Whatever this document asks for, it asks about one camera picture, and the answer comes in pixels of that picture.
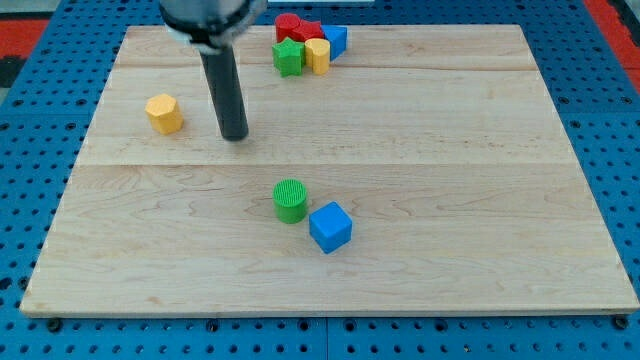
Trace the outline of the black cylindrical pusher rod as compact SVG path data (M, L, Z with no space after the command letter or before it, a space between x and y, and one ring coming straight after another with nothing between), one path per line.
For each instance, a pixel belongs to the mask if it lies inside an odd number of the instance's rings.
M249 128L233 47L202 54L201 60L221 136L243 140Z

